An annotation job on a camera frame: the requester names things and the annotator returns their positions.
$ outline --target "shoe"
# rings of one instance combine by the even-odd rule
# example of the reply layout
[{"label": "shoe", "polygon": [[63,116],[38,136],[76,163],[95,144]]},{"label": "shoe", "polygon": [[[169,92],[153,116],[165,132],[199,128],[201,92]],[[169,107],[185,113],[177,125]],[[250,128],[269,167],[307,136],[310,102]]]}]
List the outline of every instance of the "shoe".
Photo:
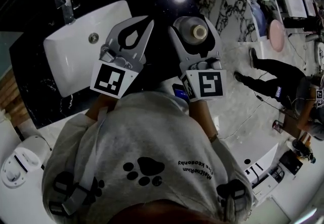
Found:
[{"label": "shoe", "polygon": [[241,73],[238,72],[238,71],[235,71],[235,72],[234,72],[234,78],[235,78],[238,82],[240,82],[240,83],[243,82],[243,80],[242,80],[242,78],[243,78],[243,74],[241,74]]},{"label": "shoe", "polygon": [[258,57],[257,57],[257,52],[255,51],[254,48],[250,48],[249,55],[250,55],[250,65],[251,65],[251,67],[256,68],[255,63],[258,61]]}]

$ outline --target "pink object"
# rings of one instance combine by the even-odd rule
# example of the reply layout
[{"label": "pink object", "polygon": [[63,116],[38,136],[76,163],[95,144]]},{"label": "pink object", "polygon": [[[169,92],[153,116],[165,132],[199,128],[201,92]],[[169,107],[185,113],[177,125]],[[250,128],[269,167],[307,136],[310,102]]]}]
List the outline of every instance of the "pink object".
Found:
[{"label": "pink object", "polygon": [[272,48],[281,52],[285,44],[285,31],[284,26],[276,19],[270,23],[269,39]]}]

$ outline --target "blue object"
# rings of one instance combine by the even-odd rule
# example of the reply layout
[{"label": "blue object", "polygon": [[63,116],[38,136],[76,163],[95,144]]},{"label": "blue object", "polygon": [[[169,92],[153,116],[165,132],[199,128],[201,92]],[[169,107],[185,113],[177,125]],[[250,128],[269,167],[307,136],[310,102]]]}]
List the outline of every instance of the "blue object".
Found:
[{"label": "blue object", "polygon": [[251,4],[252,13],[257,20],[258,30],[260,36],[265,36],[267,34],[267,21],[262,10],[256,4]]},{"label": "blue object", "polygon": [[186,102],[189,102],[189,98],[188,98],[186,91],[179,90],[179,89],[173,89],[173,91],[174,91],[174,95],[176,97],[181,98],[181,99],[185,100]]}]

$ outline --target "sink drain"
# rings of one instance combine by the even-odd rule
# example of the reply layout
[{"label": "sink drain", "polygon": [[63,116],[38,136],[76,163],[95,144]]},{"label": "sink drain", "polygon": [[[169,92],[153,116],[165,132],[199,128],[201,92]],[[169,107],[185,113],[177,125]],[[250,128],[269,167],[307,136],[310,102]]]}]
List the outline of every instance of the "sink drain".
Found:
[{"label": "sink drain", "polygon": [[99,35],[97,33],[91,33],[88,37],[88,40],[91,44],[95,44],[99,40]]}]

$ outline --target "toilet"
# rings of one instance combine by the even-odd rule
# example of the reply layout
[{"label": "toilet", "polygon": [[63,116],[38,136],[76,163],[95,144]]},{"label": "toilet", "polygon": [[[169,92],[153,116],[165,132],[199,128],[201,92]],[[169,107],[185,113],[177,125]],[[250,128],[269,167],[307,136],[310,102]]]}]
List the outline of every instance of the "toilet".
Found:
[{"label": "toilet", "polygon": [[31,136],[21,142],[1,167],[1,179],[6,187],[15,189],[39,169],[50,152],[45,139]]}]

